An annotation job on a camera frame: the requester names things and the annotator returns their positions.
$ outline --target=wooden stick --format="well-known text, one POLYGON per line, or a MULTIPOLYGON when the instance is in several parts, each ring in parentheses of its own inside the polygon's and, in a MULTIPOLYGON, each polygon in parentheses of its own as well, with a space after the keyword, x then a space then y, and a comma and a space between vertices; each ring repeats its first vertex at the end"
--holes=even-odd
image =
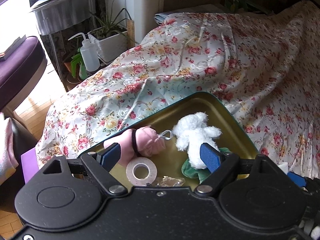
POLYGON ((127 20, 127 31, 128 31, 128 49, 134 48, 135 44, 135 36, 134 36, 134 21, 127 20))

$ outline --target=book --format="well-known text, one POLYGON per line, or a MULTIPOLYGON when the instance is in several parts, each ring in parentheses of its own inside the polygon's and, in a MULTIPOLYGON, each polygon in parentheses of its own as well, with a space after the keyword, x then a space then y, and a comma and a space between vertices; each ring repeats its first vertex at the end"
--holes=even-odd
POLYGON ((25 40, 26 36, 24 35, 22 38, 18 37, 17 39, 14 40, 14 42, 7 47, 7 49, 2 48, 0 51, 0 61, 5 61, 25 40))

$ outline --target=blue gripper pad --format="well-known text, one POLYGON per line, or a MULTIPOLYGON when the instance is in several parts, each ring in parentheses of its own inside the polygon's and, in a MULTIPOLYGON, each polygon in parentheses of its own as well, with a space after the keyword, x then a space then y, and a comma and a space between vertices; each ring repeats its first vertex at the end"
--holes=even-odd
POLYGON ((97 156, 97 162, 106 170, 111 171, 111 169, 116 165, 121 157, 121 147, 118 143, 111 144, 102 153, 97 156))
POLYGON ((304 177, 301 177, 300 175, 295 174, 292 171, 288 172, 287 175, 298 187, 305 187, 307 185, 304 177))
POLYGON ((208 143, 200 146, 200 158, 211 173, 215 172, 223 161, 223 155, 208 143))

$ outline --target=roll of tape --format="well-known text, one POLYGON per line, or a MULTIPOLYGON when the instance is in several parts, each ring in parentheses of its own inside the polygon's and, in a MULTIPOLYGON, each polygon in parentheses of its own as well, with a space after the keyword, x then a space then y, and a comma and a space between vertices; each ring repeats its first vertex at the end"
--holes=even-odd
POLYGON ((155 181, 157 176, 157 168, 155 164, 145 157, 138 157, 131 160, 125 170, 128 180, 135 186, 146 186, 148 183, 155 181), (144 179, 139 179, 135 176, 135 171, 139 167, 148 169, 148 175, 144 179))

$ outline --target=white planter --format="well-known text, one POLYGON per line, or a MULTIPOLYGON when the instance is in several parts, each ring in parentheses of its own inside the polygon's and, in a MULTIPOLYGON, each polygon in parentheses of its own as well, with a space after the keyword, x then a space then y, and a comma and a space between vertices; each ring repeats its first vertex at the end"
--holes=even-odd
POLYGON ((91 32, 88 32, 90 42, 96 45, 98 56, 101 57, 105 62, 113 61, 120 54, 127 51, 128 45, 127 38, 125 36, 118 33, 99 41, 91 34, 91 32))

